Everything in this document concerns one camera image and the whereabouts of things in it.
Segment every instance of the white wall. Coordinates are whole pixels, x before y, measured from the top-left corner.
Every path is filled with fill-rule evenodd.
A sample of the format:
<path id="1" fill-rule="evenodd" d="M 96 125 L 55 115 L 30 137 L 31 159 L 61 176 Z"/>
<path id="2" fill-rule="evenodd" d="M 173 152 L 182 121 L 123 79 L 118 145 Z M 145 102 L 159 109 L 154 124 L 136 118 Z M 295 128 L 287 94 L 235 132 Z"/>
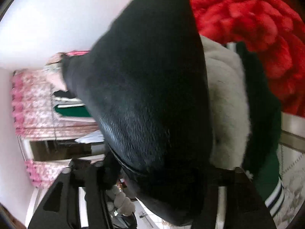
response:
<path id="1" fill-rule="evenodd" d="M 0 68 L 0 202 L 22 223 L 34 190 L 15 135 L 11 95 L 12 73 Z"/>
<path id="2" fill-rule="evenodd" d="M 14 0 L 0 22 L 0 67 L 39 68 L 89 50 L 130 0 Z"/>

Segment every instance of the pink floral curtain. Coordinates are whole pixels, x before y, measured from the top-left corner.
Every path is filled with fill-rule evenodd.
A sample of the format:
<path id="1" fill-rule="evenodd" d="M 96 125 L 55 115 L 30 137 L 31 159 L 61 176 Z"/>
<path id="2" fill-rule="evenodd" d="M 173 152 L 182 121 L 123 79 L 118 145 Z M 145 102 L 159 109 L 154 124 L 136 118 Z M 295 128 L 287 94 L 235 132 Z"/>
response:
<path id="1" fill-rule="evenodd" d="M 12 106 L 17 135 L 33 141 L 75 139 L 98 130 L 92 122 L 60 121 L 52 106 L 52 93 L 43 70 L 15 73 Z"/>
<path id="2" fill-rule="evenodd" d="M 26 170 L 30 175 L 33 186 L 37 188 L 49 188 L 58 177 L 61 170 L 68 167 L 69 163 L 53 163 L 25 161 Z"/>

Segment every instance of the white cloth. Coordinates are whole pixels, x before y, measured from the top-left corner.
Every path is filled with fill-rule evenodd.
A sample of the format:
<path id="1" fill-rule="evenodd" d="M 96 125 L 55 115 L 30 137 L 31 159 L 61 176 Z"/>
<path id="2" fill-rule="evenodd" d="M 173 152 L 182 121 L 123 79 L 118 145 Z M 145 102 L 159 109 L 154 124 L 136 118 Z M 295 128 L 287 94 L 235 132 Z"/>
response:
<path id="1" fill-rule="evenodd" d="M 87 134 L 86 136 L 83 136 L 81 138 L 78 138 L 75 140 L 77 143 L 98 143 L 98 142 L 104 142 L 104 135 L 101 133 L 100 130 L 94 131 L 92 133 Z"/>
<path id="2" fill-rule="evenodd" d="M 62 116 L 61 114 L 58 114 L 57 116 L 60 121 L 79 121 L 79 122 L 92 122 L 92 123 L 96 122 L 92 117 Z"/>
<path id="3" fill-rule="evenodd" d="M 81 99 L 78 99 L 78 98 L 66 98 L 66 97 L 57 97 L 57 96 L 54 96 L 54 100 L 55 101 L 60 101 L 60 102 L 82 102 Z"/>

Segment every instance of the white stripe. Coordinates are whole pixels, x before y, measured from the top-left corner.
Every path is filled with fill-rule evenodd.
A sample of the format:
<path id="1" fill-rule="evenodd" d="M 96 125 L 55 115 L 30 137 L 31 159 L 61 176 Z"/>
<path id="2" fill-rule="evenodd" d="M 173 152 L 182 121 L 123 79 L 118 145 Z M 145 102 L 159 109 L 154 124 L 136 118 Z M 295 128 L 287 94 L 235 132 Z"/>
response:
<path id="1" fill-rule="evenodd" d="M 29 226 L 29 224 L 31 222 L 31 219 L 33 217 L 33 214 L 35 212 L 35 204 L 37 202 L 37 197 L 38 197 L 39 191 L 40 191 L 40 189 L 34 188 L 34 191 L 32 193 L 30 204 L 29 204 L 29 207 L 27 209 L 27 213 L 26 213 L 26 217 L 25 217 L 25 226 L 26 227 Z"/>
<path id="2" fill-rule="evenodd" d="M 236 52 L 236 43 L 234 42 L 227 43 L 227 48 L 233 52 Z"/>
<path id="3" fill-rule="evenodd" d="M 284 189 L 282 189 L 280 198 L 278 199 L 276 204 L 273 206 L 273 208 L 271 208 L 271 210 L 270 210 L 271 216 L 274 216 L 275 212 L 278 210 L 278 208 L 282 204 L 283 200 L 284 200 Z"/>
<path id="4" fill-rule="evenodd" d="M 282 188 L 282 181 L 279 178 L 278 184 L 276 185 L 274 191 L 272 192 L 272 194 L 265 201 L 266 207 L 268 207 L 274 201 L 274 199 L 277 197 L 277 195 L 281 191 L 281 188 Z"/>
<path id="5" fill-rule="evenodd" d="M 83 188 L 78 188 L 78 204 L 79 204 L 79 218 L 80 228 L 89 226 L 88 213 L 87 213 L 87 202 L 85 201 L 85 191 Z"/>
<path id="6" fill-rule="evenodd" d="M 225 217 L 227 208 L 227 187 L 218 188 L 218 207 L 216 216 L 216 229 L 223 229 L 225 227 Z"/>
<path id="7" fill-rule="evenodd" d="M 58 105 L 58 108 L 66 108 L 66 107 L 81 107 L 81 106 L 85 106 L 85 104 L 83 103 L 75 103 L 75 104 L 61 104 Z"/>

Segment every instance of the red knit fabric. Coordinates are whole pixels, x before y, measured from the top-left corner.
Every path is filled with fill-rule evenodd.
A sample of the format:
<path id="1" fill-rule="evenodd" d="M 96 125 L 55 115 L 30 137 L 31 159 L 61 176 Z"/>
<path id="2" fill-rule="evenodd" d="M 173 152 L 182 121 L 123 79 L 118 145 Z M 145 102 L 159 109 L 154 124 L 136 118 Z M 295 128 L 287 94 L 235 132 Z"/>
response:
<path id="1" fill-rule="evenodd" d="M 282 110 L 305 117 L 305 25 L 288 0 L 192 0 L 199 33 L 244 41 L 263 63 Z"/>

